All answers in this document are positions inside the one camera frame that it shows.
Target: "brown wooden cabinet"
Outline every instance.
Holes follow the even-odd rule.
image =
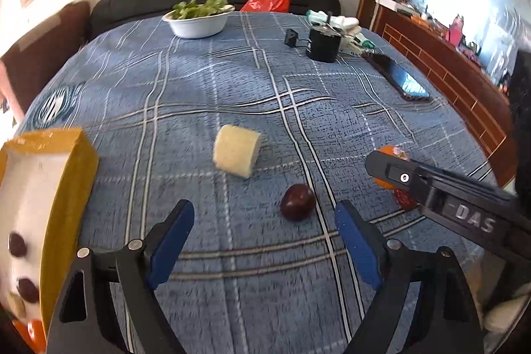
[[[479,66],[428,29],[387,8],[379,9],[374,31],[422,71],[461,115],[498,184],[510,182],[517,160],[509,100]]]

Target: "blue gripper pad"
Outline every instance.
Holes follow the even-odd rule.
[[[167,229],[155,253],[152,254],[150,272],[146,282],[153,291],[156,290],[159,284],[165,283],[168,280],[175,266],[175,262],[194,226],[194,218],[194,206],[189,201],[186,201],[177,218]]]
[[[385,239],[378,228],[365,222],[350,201],[337,204],[336,227],[363,281],[378,290],[386,261]]]

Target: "yellow tray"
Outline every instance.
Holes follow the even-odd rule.
[[[28,246],[24,258],[0,249],[0,301],[9,308],[6,297],[17,293],[17,278],[29,277],[40,304],[25,302],[20,320],[41,319],[46,333],[97,168],[97,153],[80,128],[27,132],[0,150],[0,245],[17,231]]]

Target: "black cylindrical container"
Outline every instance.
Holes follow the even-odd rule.
[[[330,26],[314,26],[310,29],[310,42],[306,46],[306,55],[319,62],[332,63],[341,43],[341,35]]]

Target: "smartphone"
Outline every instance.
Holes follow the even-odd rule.
[[[363,53],[362,57],[383,75],[407,101],[430,101],[431,98],[418,82],[404,68],[385,54]]]

